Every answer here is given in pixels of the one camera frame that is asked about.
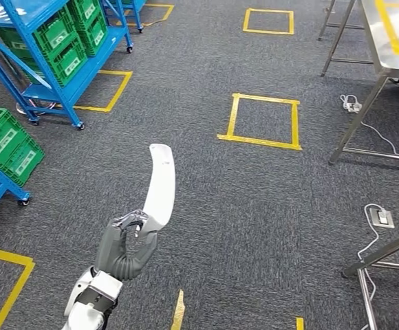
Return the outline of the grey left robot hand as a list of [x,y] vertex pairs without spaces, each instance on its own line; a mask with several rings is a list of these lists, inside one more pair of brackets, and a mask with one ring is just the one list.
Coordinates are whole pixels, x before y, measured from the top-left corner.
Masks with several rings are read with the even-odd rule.
[[126,234],[129,229],[141,233],[148,219],[149,216],[142,210],[134,210],[110,220],[99,245],[95,270],[104,271],[119,281],[138,277],[156,249],[157,232],[146,232],[145,244],[133,256],[126,253]]

